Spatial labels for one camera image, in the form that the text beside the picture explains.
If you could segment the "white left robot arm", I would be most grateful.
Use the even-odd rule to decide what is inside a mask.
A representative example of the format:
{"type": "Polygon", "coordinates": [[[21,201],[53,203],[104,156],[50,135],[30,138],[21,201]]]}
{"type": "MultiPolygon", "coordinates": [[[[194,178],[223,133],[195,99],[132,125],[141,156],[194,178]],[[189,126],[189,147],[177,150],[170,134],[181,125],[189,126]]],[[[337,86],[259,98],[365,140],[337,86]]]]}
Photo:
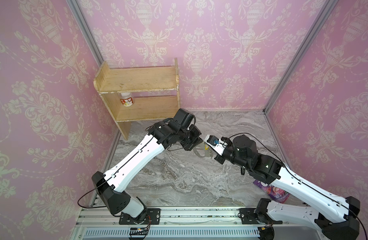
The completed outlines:
{"type": "Polygon", "coordinates": [[[195,123],[192,113],[179,109],[174,117],[148,127],[142,141],[117,165],[92,176],[98,196],[113,216],[126,214],[138,224],[147,218],[147,207],[126,192],[127,186],[154,157],[172,145],[180,144],[181,149],[191,151],[202,143],[195,123]]]}

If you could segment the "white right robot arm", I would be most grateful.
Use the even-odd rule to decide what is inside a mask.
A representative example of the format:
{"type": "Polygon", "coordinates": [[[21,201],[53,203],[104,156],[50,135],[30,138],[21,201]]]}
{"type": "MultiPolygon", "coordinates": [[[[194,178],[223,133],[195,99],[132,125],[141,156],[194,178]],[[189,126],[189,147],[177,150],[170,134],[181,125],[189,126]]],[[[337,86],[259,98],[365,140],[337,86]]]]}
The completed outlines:
{"type": "Polygon", "coordinates": [[[330,240],[355,240],[360,233],[361,203],[355,197],[335,195],[297,175],[280,160],[260,154],[256,142],[246,135],[221,139],[208,135],[206,144],[215,160],[229,161],[256,180],[280,188],[306,203],[305,207],[261,199],[255,209],[259,220],[274,224],[290,222],[312,228],[330,240]]]}

